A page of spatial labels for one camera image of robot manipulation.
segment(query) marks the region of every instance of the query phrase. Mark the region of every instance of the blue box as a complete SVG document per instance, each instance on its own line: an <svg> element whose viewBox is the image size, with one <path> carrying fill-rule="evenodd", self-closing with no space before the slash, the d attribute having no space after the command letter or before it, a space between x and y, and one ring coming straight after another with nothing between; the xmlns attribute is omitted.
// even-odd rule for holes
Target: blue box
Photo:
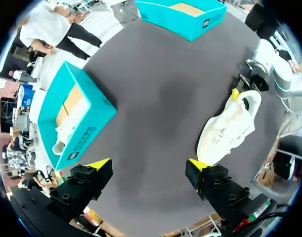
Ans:
<svg viewBox="0 0 302 237"><path fill-rule="evenodd" d="M61 156L57 156L52 151L57 140L55 119L75 85L79 87L80 92L87 99L89 109L69 137ZM54 168L58 170L75 164L116 113L117 110L86 72L64 62L46 93L38 119L41 139Z"/></svg>
<svg viewBox="0 0 302 237"><path fill-rule="evenodd" d="M166 28L189 41L219 24L226 11L226 6L217 0L137 0L135 3L144 21ZM189 11L174 9L176 4L186 4L201 13L194 16Z"/></svg>

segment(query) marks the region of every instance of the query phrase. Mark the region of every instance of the white sneaker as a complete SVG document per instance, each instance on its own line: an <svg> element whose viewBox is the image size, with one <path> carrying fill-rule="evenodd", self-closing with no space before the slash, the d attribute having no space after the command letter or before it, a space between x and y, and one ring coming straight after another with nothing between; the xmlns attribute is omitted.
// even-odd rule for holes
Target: white sneaker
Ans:
<svg viewBox="0 0 302 237"><path fill-rule="evenodd" d="M52 147L54 154L60 156L63 153L64 147L68 139L73 134L74 129L83 119L89 108L89 103L86 98L82 98L73 108L72 112L64 119L63 123L55 130L57 131L57 141Z"/></svg>
<svg viewBox="0 0 302 237"><path fill-rule="evenodd" d="M248 110L243 99L249 103ZM242 92L234 100L230 96L223 112L207 121L198 142L198 160L214 165L232 148L240 146L255 130L254 119L260 104L261 96L255 90Z"/></svg>

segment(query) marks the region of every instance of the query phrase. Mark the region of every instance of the person's arm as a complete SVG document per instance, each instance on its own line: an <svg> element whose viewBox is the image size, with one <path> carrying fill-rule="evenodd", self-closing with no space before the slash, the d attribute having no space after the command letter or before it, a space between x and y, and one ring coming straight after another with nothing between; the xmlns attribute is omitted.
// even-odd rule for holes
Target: person's arm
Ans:
<svg viewBox="0 0 302 237"><path fill-rule="evenodd" d="M68 11L60 6L56 6L53 11L58 14L61 14L64 17L66 17L70 13L70 11Z"/></svg>
<svg viewBox="0 0 302 237"><path fill-rule="evenodd" d="M53 10L54 12L61 14L62 16L66 17L66 19L72 24L75 22L76 16L73 15L69 10L66 10L60 6L56 6Z"/></svg>
<svg viewBox="0 0 302 237"><path fill-rule="evenodd" d="M43 44L37 40L37 39L34 39L31 43L31 47L35 48L36 50L42 52L42 53L46 53L46 54L55 54L55 50L53 49L48 49L48 48L45 48L43 46Z"/></svg>
<svg viewBox="0 0 302 237"><path fill-rule="evenodd" d="M13 146L14 142L13 140L8 144L7 149L12 151L12 146Z"/></svg>
<svg viewBox="0 0 302 237"><path fill-rule="evenodd" d="M36 177L33 177L33 180L34 180L41 188L44 187L44 185L41 184L41 183L39 182L39 180L38 180Z"/></svg>

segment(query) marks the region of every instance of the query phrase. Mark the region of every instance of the screw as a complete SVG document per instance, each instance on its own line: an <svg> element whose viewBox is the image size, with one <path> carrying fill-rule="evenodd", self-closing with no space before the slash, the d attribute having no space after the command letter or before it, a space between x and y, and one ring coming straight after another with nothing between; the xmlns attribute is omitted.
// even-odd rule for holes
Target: screw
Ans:
<svg viewBox="0 0 302 237"><path fill-rule="evenodd" d="M70 199L69 194L64 194L64 195L62 196L62 199L65 200L65 201L69 200L69 199Z"/></svg>
<svg viewBox="0 0 302 237"><path fill-rule="evenodd" d="M49 191L50 191L50 193L53 193L53 192L56 191L56 188L55 188L55 187L50 187L50 188L49 188Z"/></svg>
<svg viewBox="0 0 302 237"><path fill-rule="evenodd" d="M235 195L234 194L230 194L230 200L235 200Z"/></svg>
<svg viewBox="0 0 302 237"><path fill-rule="evenodd" d="M215 180L215 186L218 186L219 184L220 184L221 182L220 182L220 180Z"/></svg>

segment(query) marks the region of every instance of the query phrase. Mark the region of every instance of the person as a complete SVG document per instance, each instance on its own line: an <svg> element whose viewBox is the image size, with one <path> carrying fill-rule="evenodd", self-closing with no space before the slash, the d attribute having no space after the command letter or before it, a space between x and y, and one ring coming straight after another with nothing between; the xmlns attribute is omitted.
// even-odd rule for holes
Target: person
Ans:
<svg viewBox="0 0 302 237"><path fill-rule="evenodd" d="M37 78L33 78L24 70L16 70L16 71L9 71L9 76L14 78L15 80L29 83L29 82L37 82Z"/></svg>
<svg viewBox="0 0 302 237"><path fill-rule="evenodd" d="M29 54L29 62L30 63L35 62L38 57L44 57L46 55L45 53L39 52L37 50L34 51L32 47L28 48L28 54Z"/></svg>
<svg viewBox="0 0 302 237"><path fill-rule="evenodd" d="M68 37L84 40L100 47L102 41L75 23L76 16L68 10L47 2L41 2L28 16L18 20L21 27L20 40L45 54L55 54L53 48L46 48L40 40L56 48L68 51L86 60L90 56L78 48Z"/></svg>
<svg viewBox="0 0 302 237"><path fill-rule="evenodd" d="M15 152L25 152L25 150L20 148L20 142L19 142L19 137L13 138L8 146L7 149L9 151L15 151Z"/></svg>
<svg viewBox="0 0 302 237"><path fill-rule="evenodd" d="M23 170L21 169L18 171L18 176L22 177L22 183L27 186L28 189L31 189L32 187L36 187L39 191L42 191L44 188L44 185L40 183L38 180L38 174L40 174L42 177L42 171L37 170L35 172L29 172L29 170Z"/></svg>

